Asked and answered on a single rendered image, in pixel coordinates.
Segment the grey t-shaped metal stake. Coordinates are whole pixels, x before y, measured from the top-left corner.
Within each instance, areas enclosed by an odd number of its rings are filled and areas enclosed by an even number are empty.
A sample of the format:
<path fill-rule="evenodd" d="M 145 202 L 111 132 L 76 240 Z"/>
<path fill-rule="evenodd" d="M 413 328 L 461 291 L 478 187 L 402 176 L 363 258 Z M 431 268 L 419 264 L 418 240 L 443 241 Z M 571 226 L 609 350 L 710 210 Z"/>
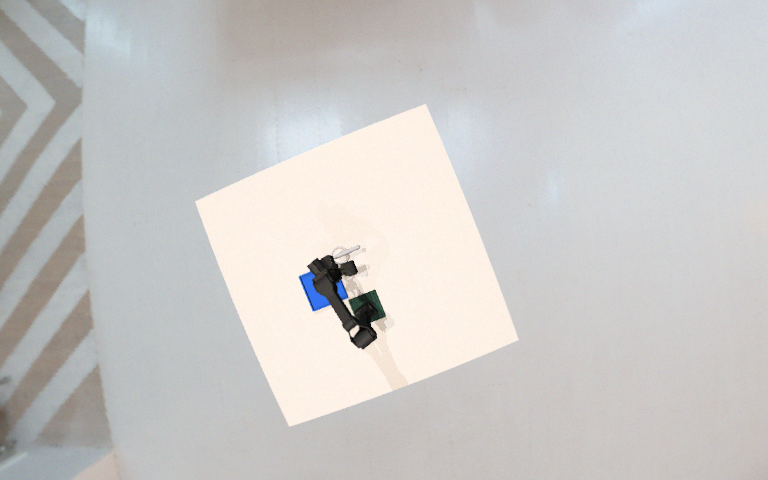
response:
<path fill-rule="evenodd" d="M 345 251 L 343 251 L 341 253 L 338 253 L 338 254 L 334 255 L 333 258 L 334 259 L 338 259 L 338 258 L 340 258 L 342 256 L 345 256 L 345 255 L 347 255 L 347 254 L 349 254 L 351 252 L 354 252 L 354 251 L 356 251 L 358 249 L 360 249 L 360 245 L 354 246 L 354 247 L 352 247 L 352 248 L 350 248 L 348 250 L 345 250 Z"/>

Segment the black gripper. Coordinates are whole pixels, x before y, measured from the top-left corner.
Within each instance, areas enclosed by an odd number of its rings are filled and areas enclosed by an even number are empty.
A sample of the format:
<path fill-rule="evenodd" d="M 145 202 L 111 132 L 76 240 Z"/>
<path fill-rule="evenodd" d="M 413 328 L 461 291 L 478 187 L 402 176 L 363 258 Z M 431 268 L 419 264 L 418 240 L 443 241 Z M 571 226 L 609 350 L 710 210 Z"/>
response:
<path fill-rule="evenodd" d="M 329 272 L 335 274 L 337 281 L 336 283 L 339 283 L 339 280 L 343 279 L 342 276 L 353 276 L 357 274 L 357 268 L 355 266 L 355 263 L 353 260 L 348 261 L 346 263 L 340 264 L 340 268 L 336 267 L 333 269 L 329 269 Z M 335 284 L 336 284 L 335 283 Z"/>

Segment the blue tray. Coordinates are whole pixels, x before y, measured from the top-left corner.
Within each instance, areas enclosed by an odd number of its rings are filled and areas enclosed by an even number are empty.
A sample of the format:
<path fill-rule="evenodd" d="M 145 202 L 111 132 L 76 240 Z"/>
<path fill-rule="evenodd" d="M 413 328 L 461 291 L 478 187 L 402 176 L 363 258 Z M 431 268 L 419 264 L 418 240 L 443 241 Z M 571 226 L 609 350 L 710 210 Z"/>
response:
<path fill-rule="evenodd" d="M 315 276 L 313 275 L 312 272 L 306 273 L 298 277 L 313 312 L 331 305 L 325 296 L 321 295 L 315 290 L 312 282 Z M 340 296 L 340 298 L 342 300 L 348 299 L 348 295 L 346 293 L 346 290 L 344 288 L 342 281 L 339 280 L 339 283 L 336 283 L 336 285 L 337 285 L 337 293 Z"/>

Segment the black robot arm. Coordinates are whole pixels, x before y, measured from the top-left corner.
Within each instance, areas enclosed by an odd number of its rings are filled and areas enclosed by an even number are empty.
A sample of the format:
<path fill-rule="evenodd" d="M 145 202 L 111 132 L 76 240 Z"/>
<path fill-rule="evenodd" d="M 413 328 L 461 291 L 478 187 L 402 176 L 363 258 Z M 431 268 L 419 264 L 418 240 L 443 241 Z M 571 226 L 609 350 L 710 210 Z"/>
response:
<path fill-rule="evenodd" d="M 365 349 L 375 339 L 377 333 L 371 327 L 371 318 L 378 312 L 374 303 L 364 303 L 354 310 L 356 318 L 350 313 L 349 309 L 337 293 L 337 278 L 335 274 L 329 272 L 329 269 L 338 267 L 335 264 L 333 256 L 326 255 L 320 260 L 316 258 L 307 268 L 313 273 L 315 278 L 312 280 L 315 290 L 325 296 L 333 307 L 342 322 L 344 330 L 349 333 L 351 342 L 361 350 Z M 372 304 L 373 303 L 373 304 Z M 358 319 L 358 320 L 357 320 Z M 358 332 L 351 335 L 351 330 L 359 326 Z"/>

